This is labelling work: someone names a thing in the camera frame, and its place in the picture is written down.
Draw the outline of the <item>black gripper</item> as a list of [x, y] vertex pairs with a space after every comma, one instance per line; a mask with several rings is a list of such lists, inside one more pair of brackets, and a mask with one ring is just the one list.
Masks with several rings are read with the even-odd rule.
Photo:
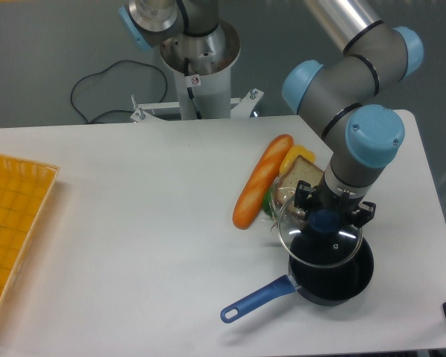
[[294, 193], [295, 208], [305, 211], [305, 221], [313, 223], [349, 222], [364, 226], [375, 217], [374, 202], [360, 202], [353, 210], [353, 192], [336, 187], [332, 190], [325, 181], [312, 187], [307, 181], [299, 180]]

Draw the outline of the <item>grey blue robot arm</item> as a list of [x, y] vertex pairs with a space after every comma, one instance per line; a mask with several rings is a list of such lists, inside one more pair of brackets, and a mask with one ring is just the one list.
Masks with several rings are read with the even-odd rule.
[[[302, 62], [282, 85], [285, 102], [333, 153], [315, 191], [298, 194], [297, 202], [339, 211], [360, 227], [375, 215], [364, 196], [404, 139], [400, 117], [366, 101], [412, 74], [424, 47], [409, 28], [388, 28], [365, 1], [308, 1], [307, 7], [343, 59], [331, 68]], [[219, 18], [216, 1], [130, 1], [119, 14], [140, 49], [159, 47], [174, 72], [183, 119], [234, 113], [230, 68], [239, 38]]]

